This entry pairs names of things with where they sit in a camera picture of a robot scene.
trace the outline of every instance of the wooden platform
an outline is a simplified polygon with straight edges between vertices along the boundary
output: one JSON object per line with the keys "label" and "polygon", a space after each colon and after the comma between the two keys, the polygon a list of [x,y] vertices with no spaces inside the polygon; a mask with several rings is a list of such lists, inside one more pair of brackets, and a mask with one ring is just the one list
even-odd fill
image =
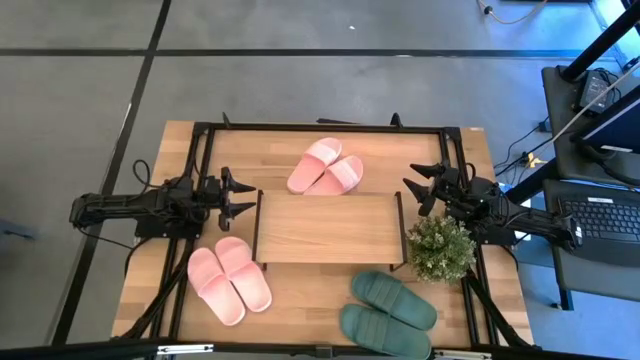
{"label": "wooden platform", "polygon": [[[187,156],[193,122],[167,123],[155,163],[153,183],[178,176]],[[413,134],[370,134],[330,132],[216,131],[210,174],[219,175],[229,166],[240,182],[262,189],[265,196],[288,194],[286,180],[300,154],[314,141],[333,136],[343,143],[343,156],[357,154],[364,163],[364,177],[352,195],[392,196],[402,192],[405,226],[417,220],[418,204],[402,183],[407,177],[428,184],[409,168],[410,163],[434,164],[441,160],[436,136]],[[466,160],[479,176],[493,179],[493,167],[482,129],[463,129]],[[455,156],[450,147],[451,157]],[[256,192],[234,194],[234,202],[256,201]],[[434,213],[444,207],[437,202]],[[223,233],[215,220],[197,247],[213,248],[223,236],[245,239],[252,245],[255,208],[238,216],[231,231]],[[529,321],[513,259],[500,247],[484,246],[491,295],[507,321],[525,340],[532,341]],[[128,330],[155,296],[167,249],[166,239],[154,239],[131,258],[113,334]],[[179,338],[194,341],[237,343],[333,344],[351,345],[338,326],[338,314],[347,303],[357,303],[350,291],[351,279],[369,269],[388,271],[384,265],[348,264],[270,264],[265,277],[273,293],[273,305],[265,312],[247,312],[233,327],[223,326],[207,305],[187,287]],[[462,292],[459,286],[418,282],[409,266],[393,273],[438,310],[438,322],[429,331],[434,346],[465,348],[469,337]],[[169,299],[163,318],[162,334],[168,333],[173,300]],[[487,342],[484,314],[475,301],[481,339]]]}
{"label": "wooden platform", "polygon": [[399,216],[393,195],[263,195],[257,261],[400,264]]}

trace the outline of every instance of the slipper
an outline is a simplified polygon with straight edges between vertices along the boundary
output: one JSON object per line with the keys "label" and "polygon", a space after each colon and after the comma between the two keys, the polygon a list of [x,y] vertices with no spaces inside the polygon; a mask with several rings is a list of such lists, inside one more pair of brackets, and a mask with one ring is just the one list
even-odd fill
{"label": "slipper", "polygon": [[424,331],[364,306],[342,308],[340,329],[349,340],[373,351],[410,359],[431,355],[431,341]]}
{"label": "slipper", "polygon": [[189,258],[189,282],[218,319],[227,326],[240,322],[246,310],[231,282],[222,272],[218,259],[207,248],[199,248]]}
{"label": "slipper", "polygon": [[289,176],[287,187],[294,194],[302,194],[313,185],[331,165],[342,151],[342,143],[334,138],[324,138],[316,141],[305,151],[302,159]]}
{"label": "slipper", "polygon": [[218,241],[216,255],[247,308],[253,312],[266,310],[271,305],[271,290],[258,265],[251,261],[249,245],[229,236]]}
{"label": "slipper", "polygon": [[416,329],[426,331],[436,324],[436,309],[385,273],[361,272],[353,278],[351,289],[358,300]]}
{"label": "slipper", "polygon": [[329,166],[324,176],[304,192],[305,195],[342,195],[362,180],[364,167],[357,156],[347,156]]}

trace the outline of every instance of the green plant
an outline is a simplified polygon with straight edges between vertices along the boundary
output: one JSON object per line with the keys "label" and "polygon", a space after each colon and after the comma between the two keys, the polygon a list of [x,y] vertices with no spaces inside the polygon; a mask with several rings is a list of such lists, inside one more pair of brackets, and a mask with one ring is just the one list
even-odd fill
{"label": "green plant", "polygon": [[452,217],[421,217],[407,232],[409,263],[423,281],[455,283],[475,264],[469,230]]}

